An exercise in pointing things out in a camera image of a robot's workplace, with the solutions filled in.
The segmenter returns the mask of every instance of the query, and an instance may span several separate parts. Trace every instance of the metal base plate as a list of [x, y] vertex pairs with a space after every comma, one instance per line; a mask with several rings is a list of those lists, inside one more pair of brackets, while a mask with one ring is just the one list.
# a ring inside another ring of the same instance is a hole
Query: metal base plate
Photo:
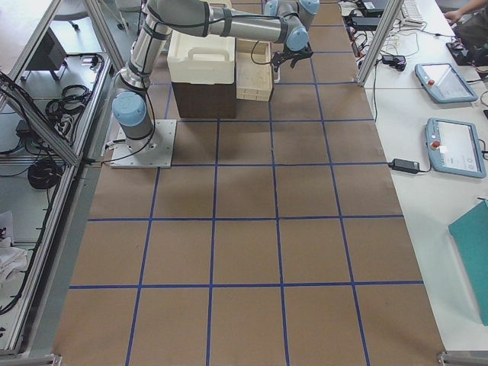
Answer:
[[[125, 144], [118, 144], [114, 148], [112, 159], [127, 158], [111, 162], [113, 168], [170, 168], [173, 157], [173, 144], [175, 142], [176, 120], [156, 120], [156, 131], [152, 139], [159, 141], [157, 146], [148, 152], [139, 152], [128, 156], [132, 152]], [[118, 139], [125, 139], [122, 129], [117, 135]]]

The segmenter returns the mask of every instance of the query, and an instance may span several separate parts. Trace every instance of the black cable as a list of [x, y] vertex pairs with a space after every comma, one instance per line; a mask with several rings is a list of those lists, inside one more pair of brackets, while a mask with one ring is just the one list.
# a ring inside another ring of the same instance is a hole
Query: black cable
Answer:
[[137, 36], [140, 35], [140, 16], [143, 13], [143, 0], [140, 0], [139, 17], [137, 17]]
[[486, 154], [488, 154], [488, 151], [486, 151], [486, 143], [482, 139], [478, 139], [478, 140], [483, 143], [483, 149], [481, 150], [481, 155], [483, 156], [483, 159], [488, 160], [488, 158], [485, 156]]
[[13, 149], [10, 149], [10, 150], [0, 151], [0, 155], [9, 155], [9, 154], [15, 153], [21, 147], [22, 147], [22, 139], [18, 139], [18, 143], [17, 143], [16, 147], [14, 147]]
[[12, 300], [10, 300], [10, 302], [7, 305], [5, 305], [4, 307], [0, 307], [0, 316], [5, 315], [10, 310], [12, 310], [15, 307], [15, 305], [17, 304], [17, 302], [21, 299], [22, 294], [24, 293], [24, 289], [25, 289], [25, 286], [27, 284], [27, 279], [29, 278], [29, 274], [31, 273], [32, 268], [34, 266], [34, 262], [35, 262], [34, 259], [36, 258], [37, 250], [39, 249], [39, 247], [42, 243], [43, 237], [44, 237], [44, 233], [46, 232], [47, 221], [48, 221], [50, 214], [51, 214], [51, 211], [53, 209], [53, 202], [54, 202], [54, 199], [56, 198], [58, 190], [59, 190], [59, 182], [58, 182], [58, 184], [56, 184], [56, 186], [54, 188], [53, 195], [51, 198], [49, 198], [49, 191], [46, 190], [46, 194], [47, 194], [47, 198], [48, 198], [47, 199], [46, 214], [44, 215], [43, 223], [42, 223], [42, 226], [40, 228], [40, 232], [39, 232], [39, 236], [37, 237], [36, 244], [31, 249], [32, 256], [30, 257], [30, 261], [29, 261], [29, 264], [27, 266], [27, 269], [24, 271], [24, 278], [22, 280], [22, 284], [21, 284], [18, 292], [14, 296], [11, 296]]
[[58, 184], [62, 174], [61, 168], [53, 158], [41, 159], [27, 170], [27, 180], [34, 189], [49, 189]]
[[43, 154], [43, 153], [41, 153], [41, 151], [49, 151], [50, 149], [48, 149], [48, 148], [46, 148], [46, 147], [43, 147], [43, 146], [34, 146], [34, 148], [38, 149], [39, 151], [38, 151], [38, 152], [32, 152], [32, 151], [30, 151], [30, 150], [29, 150], [28, 146], [29, 146], [29, 142], [28, 142], [28, 141], [26, 141], [26, 142], [24, 143], [24, 149], [25, 149], [25, 151], [26, 151], [27, 153], [29, 153], [29, 154], [31, 154], [31, 155], [35, 155], [35, 156], [48, 156], [48, 154], [47, 154], [47, 153], [44, 153], [44, 154]]
[[377, 70], [378, 70], [378, 63], [380, 63], [380, 59], [377, 59], [374, 63], [374, 80], [373, 80], [373, 105], [374, 105], [374, 122], [376, 123], [376, 119], [378, 118], [378, 108], [376, 105], [376, 77], [377, 77]]
[[255, 51], [256, 47], [258, 46], [258, 43], [259, 43], [259, 41], [256, 41], [256, 43], [254, 43], [254, 46], [252, 47], [252, 50], [251, 50], [251, 61], [253, 61], [256, 65], [271, 65], [271, 61], [268, 62], [268, 63], [259, 63], [258, 61], [256, 61], [254, 59], [254, 51]]
[[[156, 27], [157, 27], [157, 24], [154, 25], [153, 31], [156, 31]], [[147, 56], [149, 55], [149, 49], [151, 47], [152, 41], [153, 41], [153, 38], [151, 37], [149, 39], [148, 44], [147, 44], [146, 55], [144, 55], [144, 63], [143, 63], [142, 72], [144, 72], [144, 69], [146, 68]], [[140, 153], [141, 151], [143, 151], [149, 145], [149, 143], [151, 142], [151, 140], [153, 139], [154, 133], [156, 132], [156, 115], [155, 115], [155, 112], [154, 112], [154, 107], [152, 106], [153, 103], [151, 102], [151, 98], [149, 97], [149, 92], [147, 92], [147, 89], [149, 87], [146, 88], [146, 85], [144, 84], [144, 79], [142, 79], [142, 82], [143, 82], [143, 87], [146, 89], [146, 98], [147, 98], [147, 100], [149, 102], [149, 106], [151, 107], [151, 112], [152, 112], [152, 132], [151, 132], [151, 134], [149, 136], [149, 139], [146, 141], [146, 143], [140, 149], [138, 149], [137, 151], [132, 152], [131, 154], [128, 154], [128, 155], [125, 155], [125, 156], [122, 156], [122, 157], [116, 158], [116, 159], [101, 160], [99, 162], [89, 160], [88, 161], [89, 164], [94, 164], [94, 163], [105, 164], [107, 162], [116, 162], [117, 160], [122, 160], [122, 159], [128, 158], [130, 156], [134, 156], [137, 153]]]
[[125, 142], [126, 142], [125, 139], [112, 140], [105, 144], [105, 150], [108, 149], [111, 145], [115, 145], [116, 143], [125, 143]]
[[[274, 17], [274, 16], [271, 16], [271, 15], [260, 15], [260, 14], [234, 14], [230, 17], [231, 19], [234, 19], [234, 18], [251, 18], [251, 19], [276, 19], [276, 20], [279, 20], [280, 18], [279, 17]], [[220, 19], [215, 19], [213, 21], [207, 21], [207, 22], [204, 22], [204, 23], [198, 23], [198, 24], [173, 24], [173, 23], [167, 23], [165, 21], [163, 21], [161, 18], [158, 19], [158, 21], [163, 24], [163, 25], [166, 25], [168, 27], [176, 27], [176, 28], [198, 28], [198, 27], [204, 27], [206, 25], [210, 25], [210, 24], [216, 24], [216, 23], [219, 23], [221, 21], [225, 21], [226, 19], [225, 18], [220, 18]]]

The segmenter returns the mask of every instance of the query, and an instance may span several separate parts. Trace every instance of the floor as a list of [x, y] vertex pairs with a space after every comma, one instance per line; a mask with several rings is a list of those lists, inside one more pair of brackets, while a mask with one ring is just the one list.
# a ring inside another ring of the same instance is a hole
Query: floor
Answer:
[[[234, 3], [261, 13], [261, 2]], [[77, 365], [436, 365], [443, 346], [337, 4], [270, 103], [101, 168], [53, 351]], [[179, 119], [165, 59], [149, 90]]]

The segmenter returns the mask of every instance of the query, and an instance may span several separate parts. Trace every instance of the white cooler box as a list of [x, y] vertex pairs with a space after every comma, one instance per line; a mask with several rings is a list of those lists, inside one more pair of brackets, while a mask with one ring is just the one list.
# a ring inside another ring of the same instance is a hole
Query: white cooler box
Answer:
[[236, 39], [173, 31], [168, 53], [181, 118], [236, 117]]

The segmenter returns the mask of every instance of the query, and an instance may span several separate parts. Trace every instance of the white table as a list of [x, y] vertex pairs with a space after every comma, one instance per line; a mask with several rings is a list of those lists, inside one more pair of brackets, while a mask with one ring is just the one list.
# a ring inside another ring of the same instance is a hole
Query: white table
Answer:
[[[480, 95], [483, 83], [474, 85]], [[367, 90], [373, 105], [371, 89]], [[488, 120], [479, 102], [447, 108], [434, 103], [420, 88], [376, 90], [377, 128], [387, 160], [398, 158], [429, 167], [424, 126], [430, 117], [474, 123], [488, 140]], [[448, 225], [488, 197], [488, 178], [468, 178], [431, 171], [421, 175], [391, 172], [416, 252], [425, 287], [445, 348], [487, 350], [488, 327], [483, 326], [462, 262]]]
[[[425, 31], [434, 34], [454, 35], [434, 0], [416, 0], [416, 3], [427, 22]], [[472, 66], [456, 66], [445, 46], [451, 40], [449, 37], [436, 37], [419, 30], [402, 30], [397, 36], [396, 42], [387, 41], [385, 43], [389, 46], [384, 47], [384, 50], [404, 56], [415, 54], [406, 58], [406, 68], [403, 72], [398, 72], [382, 63], [378, 64], [376, 88], [421, 88], [422, 86], [414, 73], [414, 67], [417, 63], [451, 63], [461, 71], [466, 80], [480, 78]], [[373, 83], [374, 69], [366, 81], [365, 88], [372, 88]]]

